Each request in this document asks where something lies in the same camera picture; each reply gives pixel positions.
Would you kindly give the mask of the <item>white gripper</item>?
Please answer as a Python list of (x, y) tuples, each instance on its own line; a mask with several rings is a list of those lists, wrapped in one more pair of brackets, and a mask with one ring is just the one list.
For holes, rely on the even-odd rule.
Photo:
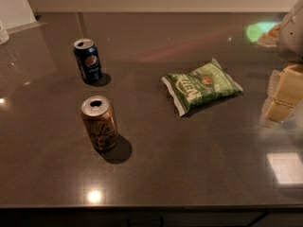
[(274, 70), (269, 79), (267, 98), (259, 123), (272, 128), (284, 122), (303, 99), (303, 0), (298, 0), (282, 19), (277, 38), (277, 53), (289, 64)]

